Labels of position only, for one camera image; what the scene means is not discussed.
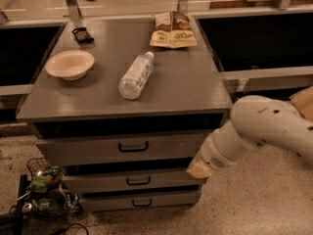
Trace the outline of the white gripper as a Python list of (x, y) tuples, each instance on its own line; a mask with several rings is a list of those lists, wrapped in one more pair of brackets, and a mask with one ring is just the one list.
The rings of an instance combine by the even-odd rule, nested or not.
[(241, 150), (242, 144), (236, 136), (217, 129), (205, 138), (198, 152), (200, 158), (191, 161), (187, 172), (194, 178), (208, 178), (212, 175), (211, 169), (234, 166), (240, 159)]

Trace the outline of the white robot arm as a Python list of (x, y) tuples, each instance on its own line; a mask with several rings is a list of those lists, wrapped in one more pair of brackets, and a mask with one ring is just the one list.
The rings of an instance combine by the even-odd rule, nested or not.
[(272, 145), (313, 163), (313, 123), (288, 102), (250, 95), (238, 100), (225, 124), (210, 133), (187, 172), (205, 179), (214, 171)]

